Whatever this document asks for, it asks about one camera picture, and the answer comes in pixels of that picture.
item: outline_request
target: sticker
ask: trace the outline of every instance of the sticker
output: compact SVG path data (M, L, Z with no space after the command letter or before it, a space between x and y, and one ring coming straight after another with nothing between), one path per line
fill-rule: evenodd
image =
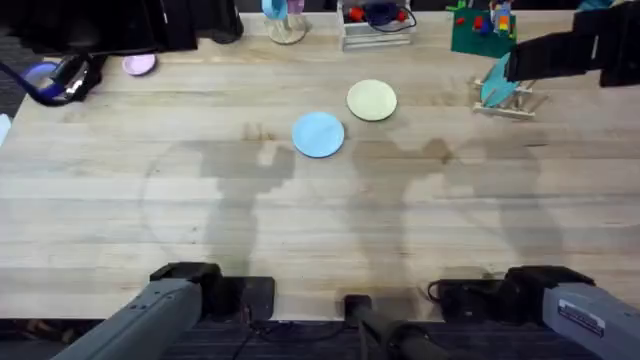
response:
M604 320L566 300L558 301L558 314L600 337L604 336Z

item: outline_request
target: pink lid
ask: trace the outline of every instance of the pink lid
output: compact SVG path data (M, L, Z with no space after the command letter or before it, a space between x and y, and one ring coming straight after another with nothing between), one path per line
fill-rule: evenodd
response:
M144 75L151 71L156 65L154 54L127 56L122 60L124 71L133 76Z

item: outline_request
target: black cable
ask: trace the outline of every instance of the black cable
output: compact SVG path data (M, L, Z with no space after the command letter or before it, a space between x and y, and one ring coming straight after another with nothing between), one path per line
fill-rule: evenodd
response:
M254 335L254 332L253 331L249 331L249 334L247 334L247 337L244 338L244 341L242 341L242 343L240 343L240 346L238 346L236 351L233 353L233 356L231 357L231 360L236 360L240 356L240 353L242 352L242 349L244 349L244 347L247 345L249 340L251 340L251 338L253 338L253 335Z
M318 336L318 337L313 337L313 338L289 338L289 339L270 339L267 335L271 334L273 332L275 332L276 330L278 330L279 328L283 327L287 325L288 329L293 329L294 328L294 323L293 322L289 322L289 323L280 323L270 329L267 329L267 331L264 331L264 329L260 329L257 328L255 325L252 326L252 328L254 329L256 335L258 336L258 338L260 338L260 340L267 342L267 343L272 343L272 344L286 344L286 343L314 343L314 342L320 342L320 341L327 341L327 340L331 340L333 338L335 338L336 336L340 335L343 331L345 331L347 329L347 326L345 325L345 323L342 323L342 325L336 329L335 331L326 334L326 335L322 335L322 336Z
M434 296L433 293L431 292L431 289L440 284L440 280L437 281L432 281L429 283L429 285L427 285L427 298L429 299L429 301L431 301L434 304L440 304L440 298L438 298L437 296Z
M416 17L413 15L413 12L411 10L409 10L406 6L400 6L400 5L396 5L396 9L399 10L404 10L409 17L411 17L411 21L412 23L407 25L407 26L403 26L401 28L398 29L394 29L394 30L387 30L387 29L382 29L379 26L382 25L377 25L376 23L378 22L387 22L387 24L391 23L391 21L393 21L393 19L388 18L386 21L385 19L376 19L375 16L372 15L372 12L369 11L367 12L367 7L363 7L363 9L365 10L365 17L367 19L367 23L369 24L369 26L371 26L372 29L377 30L379 32L383 32L383 33L397 33L403 30L407 30L410 29L412 27L416 27L418 25L418 20L416 19Z

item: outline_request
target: teal object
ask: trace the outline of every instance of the teal object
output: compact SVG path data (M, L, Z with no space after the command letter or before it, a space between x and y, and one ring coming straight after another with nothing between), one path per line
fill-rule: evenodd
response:
M611 4L613 4L613 0L584 0L578 6L578 11L607 9L611 7Z
M509 82L504 77L504 70L509 61L509 53L505 54L493 65L480 90L480 99L485 107L496 107L505 101L520 86L520 82Z
M303 154L323 158L335 154L344 143L344 126L325 112L303 115L293 125L293 145Z
M284 20L288 11L287 0L262 0L262 12L270 20Z

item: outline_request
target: gray robot arm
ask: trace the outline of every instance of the gray robot arm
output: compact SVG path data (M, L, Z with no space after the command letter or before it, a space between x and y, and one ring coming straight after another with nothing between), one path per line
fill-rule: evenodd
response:
M605 290L560 283L544 293L542 319L604 360L640 358L640 312Z
M54 360L157 359L202 314L202 289L186 279L152 281L130 303Z

